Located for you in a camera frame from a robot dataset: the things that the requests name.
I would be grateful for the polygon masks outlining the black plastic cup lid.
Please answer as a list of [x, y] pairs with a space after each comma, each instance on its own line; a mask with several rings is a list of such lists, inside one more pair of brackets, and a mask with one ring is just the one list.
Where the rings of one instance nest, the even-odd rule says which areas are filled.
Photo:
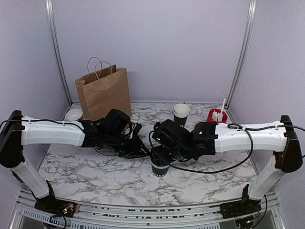
[[157, 167], [165, 167], [171, 162], [171, 156], [169, 155], [169, 150], [163, 146], [157, 146], [151, 150], [151, 162]]

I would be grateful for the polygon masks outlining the black paper coffee cup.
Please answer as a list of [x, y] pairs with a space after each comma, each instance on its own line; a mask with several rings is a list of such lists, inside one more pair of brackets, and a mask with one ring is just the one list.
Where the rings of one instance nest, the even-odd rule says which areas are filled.
[[156, 177], [163, 177], [169, 170], [169, 165], [165, 163], [159, 156], [150, 156], [152, 172]]

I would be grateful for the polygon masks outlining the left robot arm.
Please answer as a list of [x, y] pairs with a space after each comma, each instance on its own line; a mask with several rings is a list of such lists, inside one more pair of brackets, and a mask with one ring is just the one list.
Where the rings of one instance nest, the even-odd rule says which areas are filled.
[[61, 144], [99, 149], [108, 146], [125, 159], [146, 157], [150, 153], [138, 136], [141, 124], [133, 123], [126, 113], [117, 109], [97, 121], [69, 122], [33, 119], [15, 110], [0, 126], [0, 164], [30, 189], [36, 209], [59, 217], [73, 217], [79, 204], [56, 198], [49, 181], [40, 176], [23, 154], [24, 146]]

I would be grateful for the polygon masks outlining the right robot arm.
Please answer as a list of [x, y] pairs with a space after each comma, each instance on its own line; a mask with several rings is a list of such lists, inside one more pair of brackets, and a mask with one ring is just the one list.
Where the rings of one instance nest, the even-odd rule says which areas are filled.
[[150, 161], [156, 176], [164, 176], [174, 161], [198, 160], [201, 156], [235, 150], [272, 151], [267, 165], [257, 178], [243, 188], [238, 201], [220, 205], [224, 219], [259, 211], [261, 199], [282, 176], [297, 171], [303, 164], [296, 126], [287, 115], [272, 123], [239, 125], [199, 122], [192, 131], [172, 120], [156, 123], [149, 133], [152, 147]]

